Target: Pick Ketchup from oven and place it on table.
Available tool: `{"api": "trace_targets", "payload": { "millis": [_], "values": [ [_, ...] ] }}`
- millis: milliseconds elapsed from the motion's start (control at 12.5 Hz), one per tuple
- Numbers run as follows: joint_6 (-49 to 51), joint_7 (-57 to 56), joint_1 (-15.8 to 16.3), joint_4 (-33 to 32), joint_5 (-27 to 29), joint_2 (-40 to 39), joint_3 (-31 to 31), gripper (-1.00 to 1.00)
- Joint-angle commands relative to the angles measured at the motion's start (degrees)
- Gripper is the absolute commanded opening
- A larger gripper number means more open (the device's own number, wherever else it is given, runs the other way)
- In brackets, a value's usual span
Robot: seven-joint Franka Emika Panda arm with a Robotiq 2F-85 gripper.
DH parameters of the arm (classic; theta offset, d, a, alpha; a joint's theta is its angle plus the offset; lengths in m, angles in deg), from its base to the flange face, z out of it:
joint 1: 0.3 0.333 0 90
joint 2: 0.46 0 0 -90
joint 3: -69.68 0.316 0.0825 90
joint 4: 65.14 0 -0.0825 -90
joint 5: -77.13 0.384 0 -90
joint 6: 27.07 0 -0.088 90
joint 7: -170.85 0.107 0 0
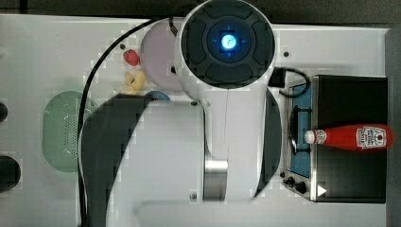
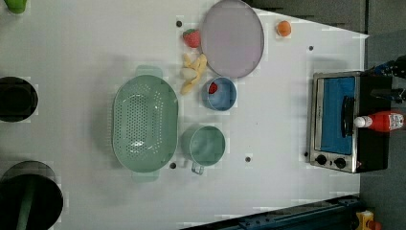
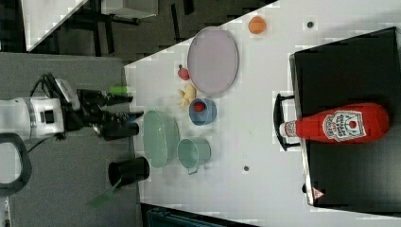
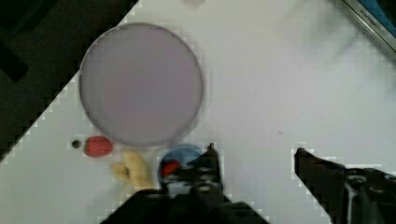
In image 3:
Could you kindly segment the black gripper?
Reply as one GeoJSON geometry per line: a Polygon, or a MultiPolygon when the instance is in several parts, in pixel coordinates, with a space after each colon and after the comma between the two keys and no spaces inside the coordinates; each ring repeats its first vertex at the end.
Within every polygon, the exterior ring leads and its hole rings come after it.
{"type": "Polygon", "coordinates": [[[101,134],[101,124],[111,126],[133,126],[143,112],[103,112],[105,105],[112,106],[132,102],[128,95],[107,94],[97,90],[78,90],[71,99],[64,100],[64,129],[78,131],[84,127],[92,128],[101,134]]]}

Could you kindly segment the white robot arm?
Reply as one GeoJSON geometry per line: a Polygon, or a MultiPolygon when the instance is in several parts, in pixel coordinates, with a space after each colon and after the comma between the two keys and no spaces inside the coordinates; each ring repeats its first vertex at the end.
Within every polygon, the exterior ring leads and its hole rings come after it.
{"type": "Polygon", "coordinates": [[[69,131],[94,129],[106,141],[134,136],[139,132],[136,120],[141,112],[113,113],[105,106],[132,101],[96,90],[78,90],[69,95],[53,92],[50,96],[30,96],[1,102],[1,195],[7,197],[22,190],[32,174],[26,143],[38,144],[49,138],[63,140],[69,131]]]}

